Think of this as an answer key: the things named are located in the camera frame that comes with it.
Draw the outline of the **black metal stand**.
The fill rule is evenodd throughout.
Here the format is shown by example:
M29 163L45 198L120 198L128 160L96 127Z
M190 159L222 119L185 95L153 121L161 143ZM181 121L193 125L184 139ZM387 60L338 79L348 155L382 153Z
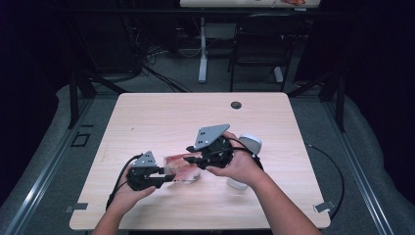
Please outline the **black metal stand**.
M117 94L126 93L126 90L104 79L91 70L76 70L69 79L69 128L73 128L79 119L78 92L87 99L93 99L97 95L92 82L98 82Z
M345 99L346 99L346 80L341 72L329 71L323 76L308 81L306 84L288 93L290 98L294 98L302 94L303 92L311 89L312 87L322 84L323 87L318 95L321 102L331 102L336 97L335 108L335 123L337 124L341 132L345 132L344 126L344 112L345 112Z

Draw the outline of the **person's left hand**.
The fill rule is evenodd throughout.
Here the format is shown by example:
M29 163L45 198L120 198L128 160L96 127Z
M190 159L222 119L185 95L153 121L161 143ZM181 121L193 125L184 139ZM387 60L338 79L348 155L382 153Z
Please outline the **person's left hand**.
M127 184L127 172L129 167L122 174L121 180L115 188L113 201L108 207L108 212L115 215L124 216L129 212L138 201L150 196L156 191L156 187L151 186L141 191L134 191Z

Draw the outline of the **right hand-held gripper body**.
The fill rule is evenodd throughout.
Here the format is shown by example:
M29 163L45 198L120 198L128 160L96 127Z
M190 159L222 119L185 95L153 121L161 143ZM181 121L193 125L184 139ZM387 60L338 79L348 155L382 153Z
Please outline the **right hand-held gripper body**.
M231 162L232 145L223 136L229 127L229 124L220 124L199 129L194 144L194 150L201 153L201 157L195 161L199 168L205 169L207 166L224 168Z

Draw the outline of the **aluminium floor rail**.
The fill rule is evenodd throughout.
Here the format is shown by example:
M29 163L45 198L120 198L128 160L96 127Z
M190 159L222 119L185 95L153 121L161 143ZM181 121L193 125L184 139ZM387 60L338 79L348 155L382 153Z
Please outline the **aluminium floor rail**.
M64 209L79 203L96 152L99 123L91 117L94 108L93 100L83 101L73 128L67 128L67 107L58 108L23 178L0 209L5 220L0 235L84 235L69 227L72 213Z
M382 206L379 203L378 197L370 185L366 174L353 150L347 135L342 132L337 125L335 119L335 111L331 104L323 103L322 107L328 117L332 128L335 130L338 138L341 141L342 148L346 153L346 161L349 166L350 172L353 176L354 182L359 189L360 195L369 211L372 220L378 230L379 235L395 235L393 229L385 215Z

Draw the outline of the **wooden desk with white legs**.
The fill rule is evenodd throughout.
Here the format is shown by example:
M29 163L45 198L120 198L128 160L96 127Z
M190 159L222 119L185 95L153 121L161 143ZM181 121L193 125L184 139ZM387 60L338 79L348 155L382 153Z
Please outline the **wooden desk with white legs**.
M281 0L180 0L180 7L187 10L294 10L306 12L317 9L321 0L305 0L305 4L295 6ZM230 39L233 36L235 20L226 21L222 17L200 17L201 59L199 82L205 83L208 77L208 44L207 40Z

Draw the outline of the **black folding chair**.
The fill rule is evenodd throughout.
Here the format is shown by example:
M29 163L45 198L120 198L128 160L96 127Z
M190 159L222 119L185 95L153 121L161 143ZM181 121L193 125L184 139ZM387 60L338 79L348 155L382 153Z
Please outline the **black folding chair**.
M267 67L274 72L283 68L280 91L285 89L292 56L304 20L294 15L251 14L235 26L233 47L228 64L229 90L234 90L235 67Z

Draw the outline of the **person's right hand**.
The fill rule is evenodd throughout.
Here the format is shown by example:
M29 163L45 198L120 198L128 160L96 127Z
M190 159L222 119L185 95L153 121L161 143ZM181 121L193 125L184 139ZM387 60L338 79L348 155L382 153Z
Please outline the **person's right hand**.
M233 133L225 131L223 136L230 141L234 148L233 159L224 168L207 166L206 170L216 176L230 177L253 187L255 182L263 176L264 171L254 162L252 155L237 141L237 137Z

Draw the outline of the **grey table bracket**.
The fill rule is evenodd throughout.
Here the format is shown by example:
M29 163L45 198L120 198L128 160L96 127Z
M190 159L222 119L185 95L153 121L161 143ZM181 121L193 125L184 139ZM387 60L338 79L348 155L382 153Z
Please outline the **grey table bracket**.
M73 213L74 211L79 211L79 210L84 211L87 209L87 207L88 207L87 203L75 203L73 205L66 206L64 209L64 212Z
M333 200L330 200L330 201L323 202L318 205L314 205L313 208L316 212L330 212L336 206L337 204Z

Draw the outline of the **dark curtain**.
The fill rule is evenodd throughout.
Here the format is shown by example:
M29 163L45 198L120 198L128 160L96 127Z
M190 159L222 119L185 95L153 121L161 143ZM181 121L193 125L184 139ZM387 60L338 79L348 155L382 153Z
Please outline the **dark curtain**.
M374 131L384 169L415 204L415 0L365 0L346 86Z
M0 0L0 206L49 128L66 78L43 0Z

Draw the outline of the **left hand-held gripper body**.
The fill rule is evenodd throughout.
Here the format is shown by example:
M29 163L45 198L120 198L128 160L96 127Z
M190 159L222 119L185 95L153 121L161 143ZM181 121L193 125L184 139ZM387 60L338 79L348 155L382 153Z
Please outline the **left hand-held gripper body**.
M152 174L158 173L160 170L153 153L148 151L139 155L133 162L126 176L127 184L134 191L142 191L152 186L161 188L162 178L152 177Z

